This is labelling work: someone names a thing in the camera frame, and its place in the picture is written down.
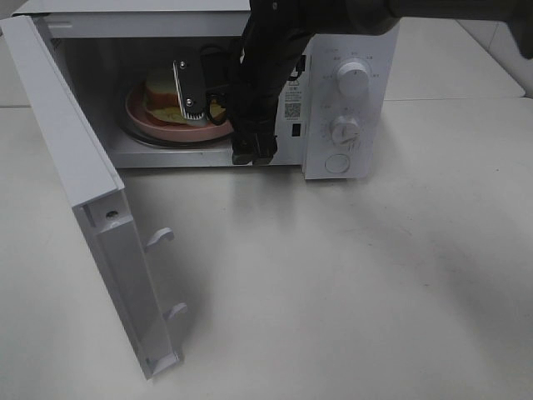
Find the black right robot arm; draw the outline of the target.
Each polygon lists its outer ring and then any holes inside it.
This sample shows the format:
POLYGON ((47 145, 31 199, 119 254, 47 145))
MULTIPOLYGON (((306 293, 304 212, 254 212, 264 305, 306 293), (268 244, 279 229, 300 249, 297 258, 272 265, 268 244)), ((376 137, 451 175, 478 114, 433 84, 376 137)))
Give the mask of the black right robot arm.
POLYGON ((252 1, 228 63, 227 116, 235 165, 269 163, 277 151, 278 98, 316 34, 379 36, 401 18, 500 21, 532 57, 532 3, 521 1, 252 1))

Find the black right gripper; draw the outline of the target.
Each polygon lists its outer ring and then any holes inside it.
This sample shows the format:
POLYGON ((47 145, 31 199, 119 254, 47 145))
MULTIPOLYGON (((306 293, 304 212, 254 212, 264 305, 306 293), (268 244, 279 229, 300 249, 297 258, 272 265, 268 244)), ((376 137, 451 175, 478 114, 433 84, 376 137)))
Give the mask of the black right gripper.
POLYGON ((227 111, 233 127, 232 164, 247 165, 255 160, 271 163, 277 152, 275 123, 283 89, 283 64, 231 62, 227 76, 227 111))

